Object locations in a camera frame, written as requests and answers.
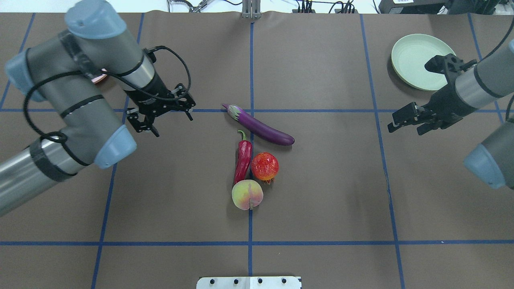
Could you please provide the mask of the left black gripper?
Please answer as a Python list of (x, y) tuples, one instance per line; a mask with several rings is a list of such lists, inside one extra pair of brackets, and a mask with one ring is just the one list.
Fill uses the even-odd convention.
[(152, 79), (143, 77), (129, 80), (125, 77), (124, 80), (124, 91), (136, 105), (134, 108), (127, 108), (126, 120), (137, 133), (146, 131), (160, 137), (154, 121), (156, 117), (170, 111), (184, 112), (189, 121), (193, 121), (190, 111), (196, 106), (196, 102), (184, 84), (177, 84), (170, 94), (158, 74), (154, 74)]

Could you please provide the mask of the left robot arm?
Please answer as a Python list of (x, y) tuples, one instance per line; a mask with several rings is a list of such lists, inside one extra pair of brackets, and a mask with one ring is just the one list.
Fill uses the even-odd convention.
[(155, 119), (190, 115), (190, 84), (170, 90), (154, 67), (156, 51), (140, 48), (105, 0), (81, 0), (65, 14), (67, 29), (9, 60), (5, 72), (24, 94), (22, 111), (38, 137), (1, 164), (1, 215), (91, 165), (106, 169), (132, 154), (136, 141), (93, 80), (114, 77), (136, 105), (130, 125), (159, 136)]

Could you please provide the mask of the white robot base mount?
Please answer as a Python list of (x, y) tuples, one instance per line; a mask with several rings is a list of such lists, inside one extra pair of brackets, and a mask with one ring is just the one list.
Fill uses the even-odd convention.
[(301, 277), (295, 276), (239, 276), (202, 277), (197, 289), (302, 289)]

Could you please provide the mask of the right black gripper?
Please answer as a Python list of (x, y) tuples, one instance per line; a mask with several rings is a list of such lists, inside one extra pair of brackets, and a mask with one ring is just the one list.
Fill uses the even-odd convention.
[(389, 133), (404, 126), (416, 126), (422, 136), (432, 130), (446, 129), (464, 117), (478, 110), (458, 94), (457, 79), (477, 64), (477, 60), (464, 62), (454, 54), (435, 55), (424, 65), (426, 71), (445, 76), (447, 84), (437, 90), (427, 104), (418, 106), (411, 102), (392, 113), (393, 121), (388, 124)]

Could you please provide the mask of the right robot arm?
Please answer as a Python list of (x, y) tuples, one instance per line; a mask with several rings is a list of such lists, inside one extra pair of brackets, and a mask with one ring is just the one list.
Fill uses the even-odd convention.
[(411, 102), (392, 113), (390, 133), (415, 126), (419, 136), (449, 130), (462, 122), (467, 132), (488, 128), (475, 140), (462, 164), (491, 189), (513, 189), (513, 104), (504, 112), (489, 110), (502, 98), (513, 97), (513, 42), (479, 61), (466, 62), (454, 54), (435, 55), (426, 70), (442, 74), (447, 83), (427, 103)]

